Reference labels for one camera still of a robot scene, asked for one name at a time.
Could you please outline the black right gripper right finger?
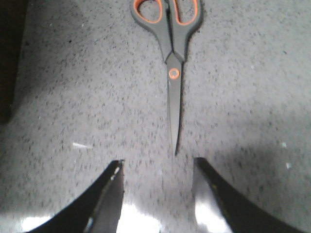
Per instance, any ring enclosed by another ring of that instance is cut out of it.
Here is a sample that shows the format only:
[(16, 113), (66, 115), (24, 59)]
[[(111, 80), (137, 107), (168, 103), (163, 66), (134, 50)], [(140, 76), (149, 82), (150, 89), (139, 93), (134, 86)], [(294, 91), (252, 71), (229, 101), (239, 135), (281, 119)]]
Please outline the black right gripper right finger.
[(203, 157), (193, 160), (192, 193), (200, 233), (298, 233), (250, 202)]

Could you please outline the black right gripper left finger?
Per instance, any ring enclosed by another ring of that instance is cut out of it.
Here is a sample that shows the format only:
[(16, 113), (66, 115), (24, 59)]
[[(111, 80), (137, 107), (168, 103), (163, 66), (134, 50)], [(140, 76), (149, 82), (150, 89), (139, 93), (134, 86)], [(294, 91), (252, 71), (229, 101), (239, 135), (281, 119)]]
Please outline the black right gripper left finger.
[(115, 233), (124, 195), (123, 160), (114, 160), (70, 205), (31, 233)]

